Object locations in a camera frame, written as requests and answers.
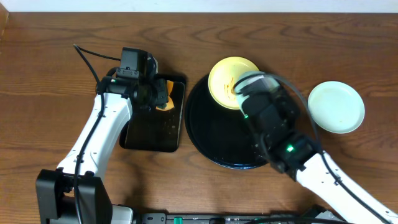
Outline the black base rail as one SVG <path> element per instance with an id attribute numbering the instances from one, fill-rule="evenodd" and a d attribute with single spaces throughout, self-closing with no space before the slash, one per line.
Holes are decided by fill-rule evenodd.
<path id="1" fill-rule="evenodd" d="M 135 211 L 133 224 L 241 224 L 260 220 L 262 223 L 346 223 L 329 210 L 313 206 L 303 213 L 170 213 L 167 210 Z"/>

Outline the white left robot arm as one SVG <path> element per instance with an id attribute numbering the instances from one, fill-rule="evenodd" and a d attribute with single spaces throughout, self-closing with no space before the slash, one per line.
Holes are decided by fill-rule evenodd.
<path id="1" fill-rule="evenodd" d="M 35 182 L 41 223 L 133 223 L 134 210 L 114 205 L 103 179 L 118 137 L 132 120 L 133 106 L 173 108 L 174 82 L 158 78 L 104 77 L 93 110 L 75 145 L 55 170 L 43 169 Z"/>

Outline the black rectangular tray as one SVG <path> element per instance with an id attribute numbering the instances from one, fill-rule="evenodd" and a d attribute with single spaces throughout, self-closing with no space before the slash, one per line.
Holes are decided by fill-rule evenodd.
<path id="1" fill-rule="evenodd" d="M 133 106 L 131 119 L 123 127 L 119 145 L 124 149 L 174 152 L 178 149 L 186 76 L 160 74 L 168 81 L 169 101 L 164 110 Z"/>

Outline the yellow plate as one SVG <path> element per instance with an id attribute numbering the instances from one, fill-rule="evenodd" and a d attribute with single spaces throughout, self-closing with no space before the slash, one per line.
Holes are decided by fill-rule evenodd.
<path id="1" fill-rule="evenodd" d="M 239 105 L 233 87 L 243 73 L 258 70 L 254 63 L 243 57 L 228 57 L 220 60 L 211 69 L 208 77 L 211 96 L 222 107 L 238 110 Z"/>

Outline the light blue plate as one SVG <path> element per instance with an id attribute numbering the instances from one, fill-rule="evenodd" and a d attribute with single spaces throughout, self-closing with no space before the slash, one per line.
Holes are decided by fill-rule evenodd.
<path id="1" fill-rule="evenodd" d="M 365 117 L 364 102 L 359 93 L 338 81 L 317 85 L 309 94 L 308 108 L 319 127 L 335 134 L 354 131 Z"/>
<path id="2" fill-rule="evenodd" d="M 248 71 L 239 76 L 233 90 L 239 109 L 243 110 L 243 102 L 251 95 L 259 91 L 273 92 L 279 87 L 279 82 L 268 73 Z"/>

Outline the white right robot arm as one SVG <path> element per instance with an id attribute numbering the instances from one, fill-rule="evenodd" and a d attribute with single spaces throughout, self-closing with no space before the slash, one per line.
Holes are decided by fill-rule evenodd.
<path id="1" fill-rule="evenodd" d="M 311 190 L 350 223 L 397 223 L 397 214 L 342 171 L 317 138 L 295 130 L 300 110 L 285 90 L 240 91 L 238 103 L 259 155 L 277 172 Z"/>

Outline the orange green scrub sponge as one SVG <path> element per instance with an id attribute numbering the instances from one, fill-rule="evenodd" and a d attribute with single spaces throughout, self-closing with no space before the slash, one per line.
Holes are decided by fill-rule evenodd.
<path id="1" fill-rule="evenodd" d="M 161 107 L 159 107 L 159 106 L 156 107 L 156 110 L 159 110 L 159 111 L 168 111 L 168 110 L 171 110 L 174 108 L 173 100 L 170 97 L 170 94 L 174 87 L 174 83 L 170 80 L 167 80 L 166 84 L 167 84 L 167 91 L 168 91 L 168 101 L 166 102 L 165 105 L 163 105 Z"/>

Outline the black round tray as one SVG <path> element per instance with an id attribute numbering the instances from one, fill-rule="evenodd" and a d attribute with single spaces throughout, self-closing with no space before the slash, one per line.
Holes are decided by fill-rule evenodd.
<path id="1" fill-rule="evenodd" d="M 253 169 L 268 162 L 259 155 L 258 145 L 240 109 L 219 105 L 211 96 L 208 76 L 189 94 L 185 125 L 187 133 L 209 160 L 230 169 Z"/>

